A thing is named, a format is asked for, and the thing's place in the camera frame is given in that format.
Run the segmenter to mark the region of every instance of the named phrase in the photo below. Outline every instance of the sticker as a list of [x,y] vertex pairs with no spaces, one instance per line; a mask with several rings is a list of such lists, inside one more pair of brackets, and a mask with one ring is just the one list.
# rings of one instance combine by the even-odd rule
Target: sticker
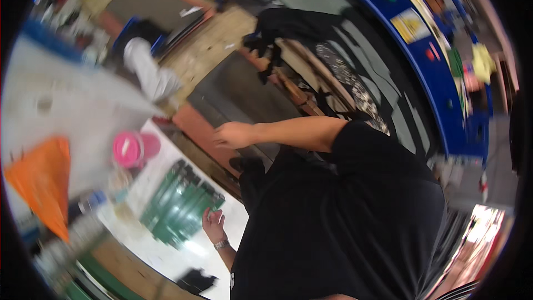
[[391,23],[400,33],[405,43],[410,44],[431,35],[424,20],[409,8],[391,19]]

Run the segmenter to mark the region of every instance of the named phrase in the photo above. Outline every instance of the plastic bag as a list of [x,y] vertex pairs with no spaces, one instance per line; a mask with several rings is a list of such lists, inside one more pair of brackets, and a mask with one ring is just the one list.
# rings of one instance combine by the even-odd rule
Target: plastic bag
[[150,50],[148,41],[140,37],[131,39],[124,49],[124,66],[137,75],[150,101],[156,102],[174,93],[181,83],[174,70],[157,65]]
[[4,171],[39,219],[68,242],[70,153],[65,137],[51,137]]

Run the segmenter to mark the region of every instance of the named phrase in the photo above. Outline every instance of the paper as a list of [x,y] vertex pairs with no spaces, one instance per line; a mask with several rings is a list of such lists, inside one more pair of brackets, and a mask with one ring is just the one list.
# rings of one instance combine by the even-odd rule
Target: paper
[[391,19],[405,43],[410,44],[431,35],[431,31],[418,13],[409,8]]
[[194,12],[197,12],[197,11],[199,11],[199,10],[201,10],[201,9],[202,9],[202,8],[201,8],[200,6],[194,6],[194,7],[191,7],[189,10],[187,10],[187,9],[182,9],[182,10],[180,11],[180,16],[181,16],[181,17],[186,17],[186,16],[188,16],[189,14],[192,14],[192,13],[194,13]]

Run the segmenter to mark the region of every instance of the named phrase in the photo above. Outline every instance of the white cloth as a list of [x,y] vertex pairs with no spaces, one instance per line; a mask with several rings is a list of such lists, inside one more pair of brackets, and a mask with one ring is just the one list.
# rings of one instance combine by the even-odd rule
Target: white cloth
[[150,53],[150,43],[143,38],[131,39],[124,48],[124,66],[135,73],[144,94],[156,102],[181,87],[174,70],[159,67]]

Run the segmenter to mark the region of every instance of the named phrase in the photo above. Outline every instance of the pink container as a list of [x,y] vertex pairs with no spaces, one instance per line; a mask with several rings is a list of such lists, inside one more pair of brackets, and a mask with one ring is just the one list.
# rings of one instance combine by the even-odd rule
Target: pink container
[[142,168],[160,149],[161,144],[156,135],[136,131],[123,131],[113,141],[115,160],[124,168]]

